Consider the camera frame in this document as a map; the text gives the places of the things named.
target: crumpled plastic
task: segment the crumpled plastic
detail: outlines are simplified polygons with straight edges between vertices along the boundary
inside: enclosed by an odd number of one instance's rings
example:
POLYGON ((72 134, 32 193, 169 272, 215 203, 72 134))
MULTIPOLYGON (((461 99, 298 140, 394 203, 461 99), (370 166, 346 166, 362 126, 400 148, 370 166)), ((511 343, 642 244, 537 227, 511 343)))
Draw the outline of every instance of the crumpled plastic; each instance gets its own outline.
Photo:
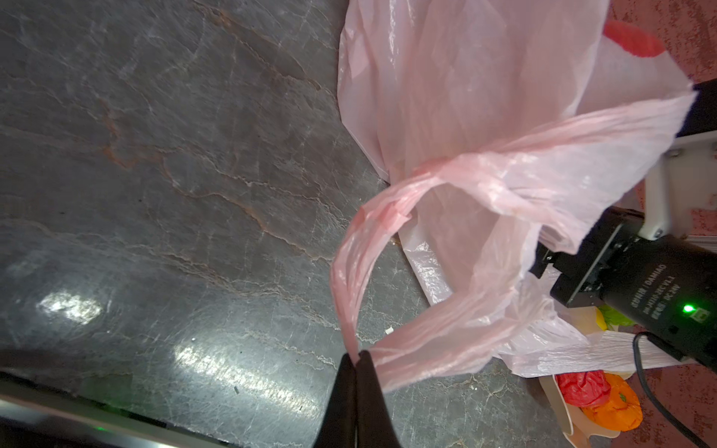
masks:
POLYGON ((555 381, 565 402, 579 408, 601 406, 610 398, 611 387, 603 371, 561 373, 555 381))
POLYGON ((331 266, 349 355, 358 359, 361 298, 392 234, 432 303, 370 348, 384 390, 475 372, 493 355, 526 376, 602 368, 540 364, 541 353, 586 348, 595 337, 573 338, 526 271, 538 239, 575 253, 670 146, 694 97, 659 42, 605 25, 607 7, 349 3, 341 119, 391 182, 359 209, 331 266))

